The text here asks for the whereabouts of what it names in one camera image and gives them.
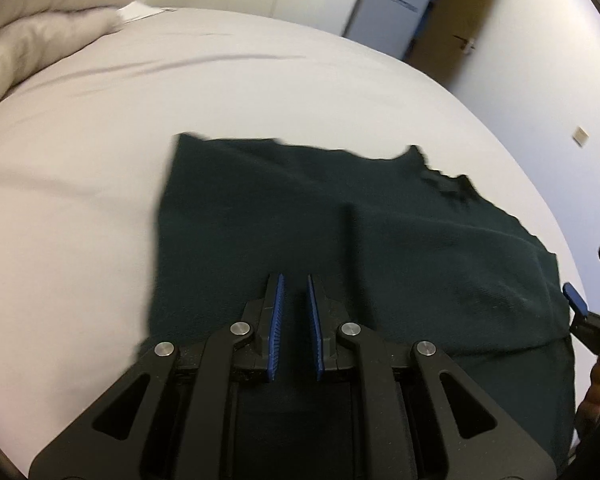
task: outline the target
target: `wall outlet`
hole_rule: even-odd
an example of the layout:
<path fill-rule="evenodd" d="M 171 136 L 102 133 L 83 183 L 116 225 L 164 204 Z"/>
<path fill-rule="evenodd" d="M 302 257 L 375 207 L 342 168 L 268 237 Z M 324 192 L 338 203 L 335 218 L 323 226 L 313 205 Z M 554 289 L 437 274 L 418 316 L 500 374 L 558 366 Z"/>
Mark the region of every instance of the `wall outlet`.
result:
<path fill-rule="evenodd" d="M 589 134 L 578 126 L 578 129 L 573 134 L 573 140 L 575 140 L 578 143 L 578 145 L 582 148 L 585 145 L 585 143 L 589 140 Z"/>

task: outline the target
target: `mattress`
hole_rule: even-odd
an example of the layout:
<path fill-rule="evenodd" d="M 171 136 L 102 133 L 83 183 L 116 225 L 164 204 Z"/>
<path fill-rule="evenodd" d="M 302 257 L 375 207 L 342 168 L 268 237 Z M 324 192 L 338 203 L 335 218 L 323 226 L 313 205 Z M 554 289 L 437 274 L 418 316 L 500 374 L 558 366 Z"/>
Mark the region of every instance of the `mattress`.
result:
<path fill-rule="evenodd" d="M 31 77 L 0 103 L 0 446 L 33 457 L 136 357 L 174 135 L 277 138 L 467 174 L 582 284 L 535 187 L 437 83 L 299 25 L 181 9 Z M 577 400 L 594 359 L 576 346 Z"/>

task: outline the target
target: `metal screw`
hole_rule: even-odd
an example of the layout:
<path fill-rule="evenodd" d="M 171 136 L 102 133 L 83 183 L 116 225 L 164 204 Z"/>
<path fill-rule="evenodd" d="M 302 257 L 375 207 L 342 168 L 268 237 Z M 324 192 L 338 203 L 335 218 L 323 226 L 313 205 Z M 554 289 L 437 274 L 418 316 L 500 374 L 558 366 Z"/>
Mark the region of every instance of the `metal screw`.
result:
<path fill-rule="evenodd" d="M 244 321 L 238 321 L 231 325 L 231 333 L 234 335 L 245 335 L 249 333 L 249 330 L 251 330 L 249 323 L 245 323 Z"/>
<path fill-rule="evenodd" d="M 429 356 L 436 353 L 436 346 L 429 341 L 420 341 L 416 346 L 416 350 L 422 355 Z"/>
<path fill-rule="evenodd" d="M 358 323 L 345 323 L 340 330 L 344 335 L 358 335 L 362 329 Z"/>
<path fill-rule="evenodd" d="M 159 355 L 160 357 L 167 357 L 167 355 L 173 354 L 174 350 L 175 346 L 173 346 L 173 343 L 169 343 L 168 341 L 158 343 L 154 348 L 155 354 Z"/>

